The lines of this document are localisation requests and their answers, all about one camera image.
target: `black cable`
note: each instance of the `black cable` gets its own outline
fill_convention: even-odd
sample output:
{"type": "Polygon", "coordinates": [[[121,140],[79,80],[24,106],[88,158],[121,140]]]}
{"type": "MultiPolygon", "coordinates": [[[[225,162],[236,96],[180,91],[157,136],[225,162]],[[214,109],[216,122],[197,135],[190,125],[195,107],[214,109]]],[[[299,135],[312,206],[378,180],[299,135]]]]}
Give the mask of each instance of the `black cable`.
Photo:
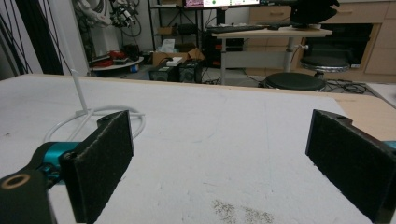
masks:
{"type": "Polygon", "coordinates": [[[261,83],[261,81],[257,80],[254,77],[251,77],[250,75],[247,74],[247,70],[246,68],[243,68],[242,71],[244,72],[245,76],[247,76],[248,78],[252,79],[253,81],[257,82],[257,83],[261,83]]]}
{"type": "Polygon", "coordinates": [[[44,5],[44,6],[43,6],[43,8],[44,8],[44,14],[45,14],[45,18],[47,18],[47,6],[46,6],[45,0],[42,1],[41,5],[44,5]]]}
{"type": "Polygon", "coordinates": [[[207,22],[205,23],[204,30],[206,30],[206,28],[209,25],[209,23],[212,22],[217,17],[216,16],[216,17],[213,17],[212,19],[210,19],[210,17],[212,16],[212,11],[213,11],[213,9],[210,10],[209,16],[207,17],[207,22]]]}
{"type": "MultiPolygon", "coordinates": [[[[49,32],[50,32],[51,36],[52,36],[52,40],[55,42],[56,48],[57,48],[57,50],[58,50],[59,64],[60,64],[61,67],[62,67],[62,60],[61,60],[61,58],[64,59],[64,56],[63,56],[62,53],[61,53],[61,48],[60,48],[59,38],[58,38],[58,32],[57,32],[57,30],[56,30],[55,22],[53,21],[52,10],[50,9],[50,7],[49,7],[49,15],[50,15],[50,18],[51,18],[53,30],[54,30],[54,32],[55,32],[55,39],[54,39],[54,35],[52,34],[52,31],[51,31],[51,29],[50,29],[50,27],[49,27],[49,25],[48,25],[48,20],[49,20],[49,19],[48,19],[48,16],[47,16],[47,9],[46,9],[46,17],[45,17],[45,18],[46,18],[46,20],[47,20],[47,27],[48,27],[48,29],[49,29],[49,32]]],[[[67,62],[66,62],[65,60],[64,60],[64,63],[65,63],[65,65],[66,65],[66,67],[69,69],[69,72],[71,73],[71,70],[70,70],[70,68],[69,68],[69,66],[68,66],[68,64],[67,64],[67,62]]]]}
{"type": "Polygon", "coordinates": [[[97,12],[97,13],[100,13],[100,12],[103,11],[103,8],[104,8],[104,6],[103,6],[103,0],[100,0],[99,3],[98,3],[98,5],[93,9],[93,11],[95,11],[95,12],[97,12]]]}
{"type": "Polygon", "coordinates": [[[24,52],[24,47],[23,47],[22,38],[21,38],[20,26],[19,26],[19,24],[18,24],[17,17],[16,17],[16,15],[15,15],[14,3],[13,3],[12,0],[10,0],[9,2],[11,3],[12,12],[13,12],[13,14],[14,14],[14,21],[15,21],[15,24],[16,24],[17,30],[18,30],[18,37],[19,37],[19,39],[20,39],[21,50],[22,50],[22,53],[21,53],[21,54],[22,54],[23,60],[24,60],[24,62],[25,62],[25,66],[24,66],[24,67],[28,67],[28,63],[27,63],[27,60],[26,60],[26,54],[25,54],[25,52],[24,52]]]}
{"type": "Polygon", "coordinates": [[[207,74],[207,76],[209,77],[209,79],[202,81],[203,84],[209,84],[209,85],[218,85],[220,80],[221,80],[221,76],[218,78],[211,78],[209,75],[209,67],[207,67],[205,69],[205,71],[201,74],[201,80],[204,79],[204,75],[207,74]]]}
{"type": "Polygon", "coordinates": [[[4,19],[3,19],[3,16],[1,14],[0,14],[0,19],[1,19],[0,20],[1,21],[1,23],[0,23],[0,31],[1,31],[4,39],[6,40],[9,49],[11,50],[12,56],[14,57],[15,63],[17,64],[18,71],[19,71],[20,75],[23,75],[23,74],[26,73],[25,72],[26,68],[23,67],[23,62],[21,61],[21,58],[18,55],[18,52],[17,52],[17,50],[15,48],[15,45],[13,44],[13,41],[11,40],[11,39],[13,39],[13,36],[11,37],[9,35],[8,30],[7,30],[8,27],[7,27],[7,25],[6,25],[6,23],[5,23],[4,19]]]}
{"type": "Polygon", "coordinates": [[[132,34],[132,26],[131,26],[131,28],[130,28],[130,30],[131,30],[131,34],[130,34],[130,35],[127,34],[125,31],[123,31],[122,28],[120,28],[120,30],[121,30],[121,32],[122,32],[123,34],[125,34],[125,35],[127,35],[127,36],[129,36],[129,37],[133,37],[133,38],[135,38],[135,37],[137,37],[137,36],[139,36],[139,35],[142,34],[142,25],[141,25],[141,23],[140,23],[140,20],[139,20],[136,16],[134,16],[134,17],[136,18],[136,22],[137,22],[137,24],[138,24],[138,29],[139,29],[139,31],[137,32],[136,35],[133,35],[133,34],[132,34]]]}
{"type": "Polygon", "coordinates": [[[327,80],[327,87],[329,91],[336,91],[341,89],[341,93],[355,93],[355,94],[364,94],[366,92],[370,92],[364,84],[354,83],[349,80],[343,79],[329,79],[327,80]]]}

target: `metal shelving unit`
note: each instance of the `metal shelving unit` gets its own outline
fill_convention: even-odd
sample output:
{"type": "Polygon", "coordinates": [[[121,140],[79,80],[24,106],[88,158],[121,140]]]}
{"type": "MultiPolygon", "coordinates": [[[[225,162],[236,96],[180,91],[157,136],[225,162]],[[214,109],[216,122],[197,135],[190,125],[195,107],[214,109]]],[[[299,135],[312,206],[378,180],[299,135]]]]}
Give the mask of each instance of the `metal shelving unit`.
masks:
{"type": "Polygon", "coordinates": [[[173,35],[159,35],[157,34],[157,28],[154,25],[154,20],[157,18],[153,18],[153,10],[157,10],[158,12],[158,20],[159,20],[159,27],[171,27],[173,26],[173,23],[177,24],[185,24],[183,23],[183,18],[185,21],[188,21],[191,24],[195,24],[197,26],[196,32],[192,35],[195,35],[195,45],[197,48],[200,46],[200,36],[201,36],[201,31],[203,29],[203,24],[204,24],[204,19],[203,19],[203,11],[201,9],[194,9],[194,8],[189,8],[186,9],[184,7],[158,7],[161,5],[161,0],[156,0],[157,5],[153,6],[151,4],[151,0],[148,0],[148,14],[149,14],[149,23],[150,23],[150,29],[151,29],[151,41],[152,41],[152,47],[153,50],[156,49],[156,37],[159,37],[161,39],[161,42],[163,42],[163,39],[165,36],[181,36],[182,42],[184,42],[184,36],[188,35],[180,35],[180,34],[173,34],[173,35]],[[186,12],[188,11],[193,11],[193,19],[191,19],[186,12]],[[172,14],[173,17],[172,19],[164,24],[163,23],[163,15],[164,14],[172,14]]]}

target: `stool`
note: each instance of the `stool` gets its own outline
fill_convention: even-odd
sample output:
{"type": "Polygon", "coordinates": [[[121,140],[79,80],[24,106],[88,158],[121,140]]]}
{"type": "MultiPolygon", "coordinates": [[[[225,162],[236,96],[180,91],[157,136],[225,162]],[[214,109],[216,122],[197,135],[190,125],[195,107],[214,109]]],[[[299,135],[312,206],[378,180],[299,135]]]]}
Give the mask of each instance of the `stool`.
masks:
{"type": "Polygon", "coordinates": [[[300,65],[308,70],[316,71],[315,77],[323,79],[324,73],[340,73],[349,69],[349,64],[344,60],[323,57],[307,56],[300,60],[300,65]]]}
{"type": "Polygon", "coordinates": [[[321,91],[326,87],[326,82],[302,73],[275,73],[268,76],[262,85],[281,90],[321,91]]]}

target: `cardboard box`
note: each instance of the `cardboard box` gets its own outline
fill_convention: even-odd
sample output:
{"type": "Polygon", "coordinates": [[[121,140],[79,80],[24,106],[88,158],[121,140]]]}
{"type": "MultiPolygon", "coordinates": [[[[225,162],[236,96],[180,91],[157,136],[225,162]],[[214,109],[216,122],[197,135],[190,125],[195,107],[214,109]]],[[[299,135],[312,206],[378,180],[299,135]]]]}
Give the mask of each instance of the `cardboard box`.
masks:
{"type": "Polygon", "coordinates": [[[160,63],[165,62],[165,58],[181,57],[182,62],[186,60],[203,60],[205,58],[204,54],[198,49],[192,49],[188,52],[179,53],[165,53],[165,52],[154,52],[152,53],[152,65],[157,66],[160,63]]]}
{"type": "Polygon", "coordinates": [[[173,26],[157,28],[157,35],[174,35],[175,33],[176,33],[176,27],[173,26]]]}
{"type": "Polygon", "coordinates": [[[162,0],[161,5],[176,5],[183,7],[183,0],[162,0]]]}

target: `desk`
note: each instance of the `desk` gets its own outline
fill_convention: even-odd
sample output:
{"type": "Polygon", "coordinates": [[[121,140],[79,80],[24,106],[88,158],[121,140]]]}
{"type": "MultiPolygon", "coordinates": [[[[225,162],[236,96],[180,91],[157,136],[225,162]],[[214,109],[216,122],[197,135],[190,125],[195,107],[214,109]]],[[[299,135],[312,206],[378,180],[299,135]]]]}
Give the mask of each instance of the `desk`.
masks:
{"type": "Polygon", "coordinates": [[[298,30],[292,27],[281,27],[277,31],[256,30],[225,34],[212,34],[222,40],[221,44],[221,85],[225,85],[225,69],[235,67],[283,67],[285,72],[290,71],[290,62],[294,52],[295,37],[323,37],[331,35],[332,31],[323,29],[298,30]],[[288,37],[286,51],[279,52],[246,52],[226,50],[228,38],[276,38],[288,37]]]}
{"type": "MultiPolygon", "coordinates": [[[[304,151],[313,108],[394,139],[395,109],[378,98],[95,77],[81,88],[88,107],[128,105],[147,118],[98,224],[370,223],[304,151]]],[[[80,108],[71,77],[1,81],[0,176],[22,168],[47,130],[80,108]]],[[[65,187],[49,196],[58,223],[74,223],[65,187]]]]}

